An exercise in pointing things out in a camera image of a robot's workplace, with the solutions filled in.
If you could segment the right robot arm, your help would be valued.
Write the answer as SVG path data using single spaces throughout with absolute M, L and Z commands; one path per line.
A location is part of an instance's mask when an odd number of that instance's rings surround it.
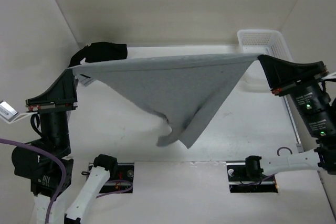
M 268 55 L 258 56 L 273 95 L 292 101 L 316 146 L 275 157 L 249 156 L 244 175 L 251 180 L 297 170 L 324 170 L 335 175 L 335 100 L 326 83 L 335 82 L 323 61 L 294 63 Z

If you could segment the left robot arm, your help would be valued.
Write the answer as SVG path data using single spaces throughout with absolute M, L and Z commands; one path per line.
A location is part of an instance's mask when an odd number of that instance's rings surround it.
M 71 153 L 68 112 L 76 109 L 76 103 L 75 77 L 67 69 L 44 93 L 26 100 L 27 111 L 32 113 L 30 124 L 40 138 L 12 152 L 14 174 L 30 180 L 31 192 L 38 200 L 49 201 L 44 223 L 84 223 L 103 185 L 118 175 L 117 159 L 100 154 L 76 200 L 67 210 L 52 212 L 71 185 L 74 160 L 65 158 Z

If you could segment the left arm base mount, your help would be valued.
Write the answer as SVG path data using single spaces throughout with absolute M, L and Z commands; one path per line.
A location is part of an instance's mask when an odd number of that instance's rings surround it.
M 116 174 L 103 185 L 100 194 L 128 190 L 134 180 L 134 168 L 134 163 L 119 163 Z

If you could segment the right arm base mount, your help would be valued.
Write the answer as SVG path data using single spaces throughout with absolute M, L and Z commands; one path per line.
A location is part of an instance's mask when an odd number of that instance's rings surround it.
M 278 193 L 274 175 L 250 177 L 244 161 L 227 162 L 226 169 L 231 193 Z

